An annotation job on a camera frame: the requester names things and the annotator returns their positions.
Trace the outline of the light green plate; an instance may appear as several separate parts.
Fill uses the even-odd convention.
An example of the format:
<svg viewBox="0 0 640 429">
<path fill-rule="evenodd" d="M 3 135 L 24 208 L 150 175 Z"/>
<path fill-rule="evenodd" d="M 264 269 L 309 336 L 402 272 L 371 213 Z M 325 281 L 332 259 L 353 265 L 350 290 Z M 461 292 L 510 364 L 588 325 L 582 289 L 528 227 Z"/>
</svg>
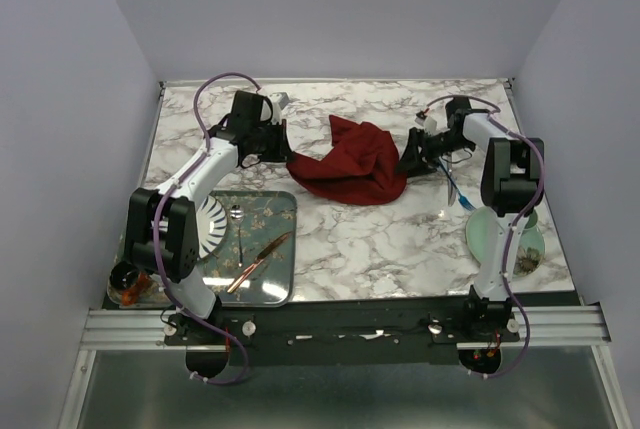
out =
<svg viewBox="0 0 640 429">
<path fill-rule="evenodd" d="M 482 207 L 476 209 L 470 215 L 466 224 L 467 246 L 479 264 L 481 264 L 484 259 L 490 220 L 491 209 Z M 546 245 L 544 237 L 538 226 L 529 232 L 523 231 L 517 250 L 513 275 L 516 277 L 524 277 L 533 273 L 542 264 L 545 251 Z"/>
</svg>

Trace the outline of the silver spoon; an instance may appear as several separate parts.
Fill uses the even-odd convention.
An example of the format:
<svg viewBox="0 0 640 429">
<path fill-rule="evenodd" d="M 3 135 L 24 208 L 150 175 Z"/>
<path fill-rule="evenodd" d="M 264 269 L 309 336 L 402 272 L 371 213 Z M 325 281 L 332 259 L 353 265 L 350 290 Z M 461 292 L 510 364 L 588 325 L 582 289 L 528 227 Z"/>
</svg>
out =
<svg viewBox="0 0 640 429">
<path fill-rule="evenodd" d="M 242 269 L 244 267 L 244 255 L 242 244 L 242 223 L 244 221 L 245 211 L 239 204 L 234 204 L 230 209 L 231 219 L 235 223 L 236 235 L 237 235 L 237 247 L 238 247 L 238 267 Z"/>
</svg>

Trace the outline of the dark red cloth napkin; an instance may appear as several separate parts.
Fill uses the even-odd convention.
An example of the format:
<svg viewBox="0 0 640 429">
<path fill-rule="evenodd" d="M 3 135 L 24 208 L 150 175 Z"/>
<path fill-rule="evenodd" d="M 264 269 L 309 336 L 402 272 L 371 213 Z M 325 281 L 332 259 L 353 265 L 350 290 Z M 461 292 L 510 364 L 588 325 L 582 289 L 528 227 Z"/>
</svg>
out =
<svg viewBox="0 0 640 429">
<path fill-rule="evenodd" d="M 369 122 L 329 117 L 332 149 L 320 160 L 296 153 L 290 176 L 311 194 L 358 206 L 388 204 L 406 189 L 399 152 L 390 132 Z"/>
</svg>

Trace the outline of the teal floral serving tray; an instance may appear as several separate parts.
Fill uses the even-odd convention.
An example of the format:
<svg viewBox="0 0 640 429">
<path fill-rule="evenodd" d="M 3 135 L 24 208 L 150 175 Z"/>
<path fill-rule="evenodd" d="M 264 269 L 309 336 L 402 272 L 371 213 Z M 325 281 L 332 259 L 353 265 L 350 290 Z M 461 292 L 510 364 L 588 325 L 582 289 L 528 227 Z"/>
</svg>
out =
<svg viewBox="0 0 640 429">
<path fill-rule="evenodd" d="M 196 213 L 204 284 L 223 304 L 278 307 L 291 298 L 297 201 L 283 191 L 218 191 Z"/>
</svg>

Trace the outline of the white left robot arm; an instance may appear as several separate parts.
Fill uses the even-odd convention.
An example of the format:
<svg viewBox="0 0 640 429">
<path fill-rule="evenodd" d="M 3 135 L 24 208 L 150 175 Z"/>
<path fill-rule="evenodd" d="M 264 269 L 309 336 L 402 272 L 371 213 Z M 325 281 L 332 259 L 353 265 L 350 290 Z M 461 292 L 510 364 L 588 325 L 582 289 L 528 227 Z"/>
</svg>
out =
<svg viewBox="0 0 640 429">
<path fill-rule="evenodd" d="M 130 196 L 123 259 L 159 276 L 171 302 L 190 313 L 187 331 L 201 344 L 220 336 L 222 321 L 212 313 L 216 295 L 197 268 L 196 212 L 246 157 L 267 163 L 292 159 L 282 116 L 288 103 L 284 92 L 237 91 L 219 123 L 200 126 L 202 145 L 184 166 L 157 188 L 138 188 Z"/>
</svg>

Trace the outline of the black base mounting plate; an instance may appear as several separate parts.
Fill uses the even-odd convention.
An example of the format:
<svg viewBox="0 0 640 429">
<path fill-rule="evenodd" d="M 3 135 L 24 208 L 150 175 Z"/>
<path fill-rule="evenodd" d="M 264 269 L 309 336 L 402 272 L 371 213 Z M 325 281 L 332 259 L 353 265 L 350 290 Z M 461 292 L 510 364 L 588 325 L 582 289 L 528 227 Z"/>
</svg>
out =
<svg viewBox="0 0 640 429">
<path fill-rule="evenodd" d="M 511 303 L 464 296 L 292 302 L 219 308 L 208 328 L 175 314 L 165 342 L 200 366 L 229 356 L 254 367 L 469 361 L 480 370 L 493 369 L 522 327 Z"/>
</svg>

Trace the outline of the aluminium frame rail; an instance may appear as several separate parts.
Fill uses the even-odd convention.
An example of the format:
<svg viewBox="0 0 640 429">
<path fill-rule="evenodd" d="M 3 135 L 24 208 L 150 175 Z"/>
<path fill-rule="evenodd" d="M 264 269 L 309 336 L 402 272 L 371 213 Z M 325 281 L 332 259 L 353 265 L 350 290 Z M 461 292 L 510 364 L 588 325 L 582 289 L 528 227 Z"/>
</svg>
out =
<svg viewBox="0 0 640 429">
<path fill-rule="evenodd" d="M 261 342 L 292 347 L 301 342 L 384 342 L 396 346 L 421 336 L 459 349 L 601 346 L 610 342 L 597 306 L 529 307 L 512 315 L 506 328 L 480 335 L 462 331 L 453 317 L 418 308 L 377 308 L 366 301 L 350 309 L 331 304 L 292 304 L 264 311 L 230 311 L 224 327 L 248 347 Z M 168 311 L 94 310 L 81 336 L 83 350 L 189 349 L 222 351 L 225 337 Z"/>
</svg>

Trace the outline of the silver table knife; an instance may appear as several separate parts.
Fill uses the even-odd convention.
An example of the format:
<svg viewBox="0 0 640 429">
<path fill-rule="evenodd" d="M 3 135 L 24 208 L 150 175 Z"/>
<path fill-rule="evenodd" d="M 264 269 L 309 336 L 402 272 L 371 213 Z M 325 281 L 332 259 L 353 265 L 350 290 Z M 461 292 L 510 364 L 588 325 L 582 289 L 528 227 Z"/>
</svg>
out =
<svg viewBox="0 0 640 429">
<path fill-rule="evenodd" d="M 447 177 L 447 183 L 448 183 L 448 205 L 453 206 L 457 200 L 457 189 L 455 186 L 455 181 L 452 176 L 451 157 L 444 156 L 442 158 L 442 164 L 444 167 L 444 171 L 445 171 L 445 175 Z"/>
</svg>

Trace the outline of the blue handled fork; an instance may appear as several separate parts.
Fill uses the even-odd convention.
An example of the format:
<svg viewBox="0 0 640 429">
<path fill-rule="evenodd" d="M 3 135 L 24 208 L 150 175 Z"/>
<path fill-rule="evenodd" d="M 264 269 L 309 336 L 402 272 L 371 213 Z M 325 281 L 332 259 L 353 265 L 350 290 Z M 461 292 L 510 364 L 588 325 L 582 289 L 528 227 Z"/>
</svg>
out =
<svg viewBox="0 0 640 429">
<path fill-rule="evenodd" d="M 441 170 L 443 171 L 443 173 L 445 174 L 444 171 L 444 167 L 442 164 L 442 158 L 439 159 L 439 166 L 441 168 Z M 457 200 L 456 203 L 458 203 L 465 211 L 468 212 L 473 212 L 476 210 L 476 207 L 471 203 L 471 201 L 461 192 L 461 190 L 459 189 L 456 181 L 455 181 L 455 186 L 457 189 Z"/>
</svg>

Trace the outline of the rose gold knife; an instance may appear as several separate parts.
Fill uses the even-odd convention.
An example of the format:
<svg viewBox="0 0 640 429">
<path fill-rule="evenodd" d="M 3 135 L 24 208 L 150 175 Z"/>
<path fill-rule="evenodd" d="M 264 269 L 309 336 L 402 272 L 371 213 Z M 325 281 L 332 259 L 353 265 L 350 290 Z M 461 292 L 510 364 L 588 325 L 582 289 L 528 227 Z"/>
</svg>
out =
<svg viewBox="0 0 640 429">
<path fill-rule="evenodd" d="M 226 292 L 228 294 L 234 293 L 243 283 L 247 280 L 251 274 L 276 250 L 278 249 L 284 242 L 286 242 L 292 232 L 285 232 L 271 241 L 264 249 L 260 251 L 260 253 L 255 257 L 252 264 L 250 264 L 243 272 L 236 277 L 233 282 L 227 287 Z"/>
</svg>

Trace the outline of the blue striped white plate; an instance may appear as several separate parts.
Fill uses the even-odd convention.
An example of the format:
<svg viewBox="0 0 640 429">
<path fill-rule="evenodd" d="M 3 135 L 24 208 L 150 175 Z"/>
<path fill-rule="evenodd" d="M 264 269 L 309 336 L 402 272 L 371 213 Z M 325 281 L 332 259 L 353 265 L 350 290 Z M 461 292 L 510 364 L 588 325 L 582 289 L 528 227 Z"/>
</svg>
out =
<svg viewBox="0 0 640 429">
<path fill-rule="evenodd" d="M 211 256 L 222 243 L 228 218 L 226 209 L 212 195 L 208 195 L 196 212 L 196 223 L 199 243 L 199 257 Z"/>
</svg>

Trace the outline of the light green cup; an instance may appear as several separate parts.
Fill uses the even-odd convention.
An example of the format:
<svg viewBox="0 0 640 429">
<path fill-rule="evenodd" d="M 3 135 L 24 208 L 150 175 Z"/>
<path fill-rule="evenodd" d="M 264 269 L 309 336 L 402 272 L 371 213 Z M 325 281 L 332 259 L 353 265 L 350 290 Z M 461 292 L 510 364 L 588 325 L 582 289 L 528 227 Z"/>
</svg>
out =
<svg viewBox="0 0 640 429">
<path fill-rule="evenodd" d="M 536 210 L 532 210 L 529 214 L 527 222 L 524 226 L 524 232 L 529 232 L 537 228 L 538 224 L 538 214 Z"/>
</svg>

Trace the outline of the black and orange cup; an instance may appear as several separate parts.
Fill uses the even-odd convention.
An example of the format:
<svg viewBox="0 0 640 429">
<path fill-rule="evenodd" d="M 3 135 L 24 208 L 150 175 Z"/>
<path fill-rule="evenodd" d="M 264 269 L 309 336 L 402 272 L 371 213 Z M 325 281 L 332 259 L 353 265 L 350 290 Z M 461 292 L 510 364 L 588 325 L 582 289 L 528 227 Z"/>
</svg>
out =
<svg viewBox="0 0 640 429">
<path fill-rule="evenodd" d="M 118 305 L 132 306 L 151 287 L 151 283 L 145 271 L 140 271 L 126 261 L 122 261 L 111 270 L 108 295 L 111 301 Z"/>
</svg>

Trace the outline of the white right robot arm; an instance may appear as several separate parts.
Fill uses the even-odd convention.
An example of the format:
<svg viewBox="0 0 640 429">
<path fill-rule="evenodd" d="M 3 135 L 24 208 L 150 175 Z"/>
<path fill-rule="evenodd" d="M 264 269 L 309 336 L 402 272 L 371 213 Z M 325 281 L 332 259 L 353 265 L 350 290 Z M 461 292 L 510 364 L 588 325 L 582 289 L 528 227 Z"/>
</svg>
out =
<svg viewBox="0 0 640 429">
<path fill-rule="evenodd" d="M 446 128 L 436 132 L 428 124 L 428 113 L 441 101 Z M 484 152 L 480 195 L 491 219 L 471 296 L 481 303 L 513 304 L 509 281 L 517 248 L 526 219 L 544 193 L 544 143 L 506 128 L 495 118 L 499 107 L 477 96 L 440 96 L 427 106 L 416 114 L 420 126 L 409 131 L 395 171 L 409 177 L 425 175 L 435 171 L 446 154 L 463 149 Z"/>
</svg>

